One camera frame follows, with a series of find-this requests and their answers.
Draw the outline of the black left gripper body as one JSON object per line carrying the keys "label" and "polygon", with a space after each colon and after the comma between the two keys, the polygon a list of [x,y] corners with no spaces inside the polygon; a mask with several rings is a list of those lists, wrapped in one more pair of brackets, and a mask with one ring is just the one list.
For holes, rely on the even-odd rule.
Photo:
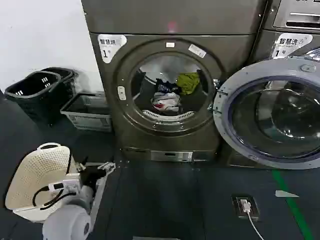
{"label": "black left gripper body", "polygon": [[80,171],[80,179],[83,186],[95,187],[97,180],[102,177],[102,170],[94,166],[86,167]]}

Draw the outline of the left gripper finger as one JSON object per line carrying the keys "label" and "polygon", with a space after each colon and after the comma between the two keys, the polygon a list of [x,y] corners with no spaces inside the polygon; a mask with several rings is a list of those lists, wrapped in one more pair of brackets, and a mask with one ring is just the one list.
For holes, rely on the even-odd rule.
{"label": "left gripper finger", "polygon": [[97,167],[98,170],[102,170],[106,175],[110,175],[116,169],[116,164],[114,162],[105,162]]}
{"label": "left gripper finger", "polygon": [[83,172],[86,169],[87,162],[88,162],[88,156],[86,156],[82,161],[75,163],[75,167],[78,173]]}

